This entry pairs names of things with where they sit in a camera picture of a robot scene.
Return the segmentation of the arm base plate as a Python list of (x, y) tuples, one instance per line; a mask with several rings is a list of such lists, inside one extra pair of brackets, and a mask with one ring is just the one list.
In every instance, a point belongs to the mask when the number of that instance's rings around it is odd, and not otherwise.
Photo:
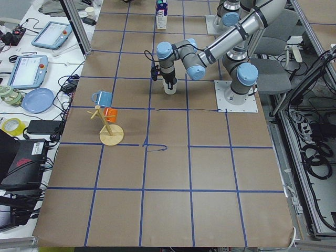
[(215, 80), (217, 110), (228, 113), (258, 113), (253, 87), (247, 94), (234, 93), (230, 87), (231, 81)]
[(229, 29), (217, 15), (205, 15), (207, 33), (209, 35), (221, 35)]

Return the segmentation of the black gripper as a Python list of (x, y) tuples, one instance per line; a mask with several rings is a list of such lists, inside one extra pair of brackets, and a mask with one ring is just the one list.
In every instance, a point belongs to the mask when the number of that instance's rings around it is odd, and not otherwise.
[(173, 89), (173, 84), (177, 83), (177, 78), (175, 76), (175, 70), (165, 73), (163, 68), (159, 65), (152, 66), (152, 80), (157, 81), (158, 76), (162, 76), (163, 79), (167, 82), (167, 88)]

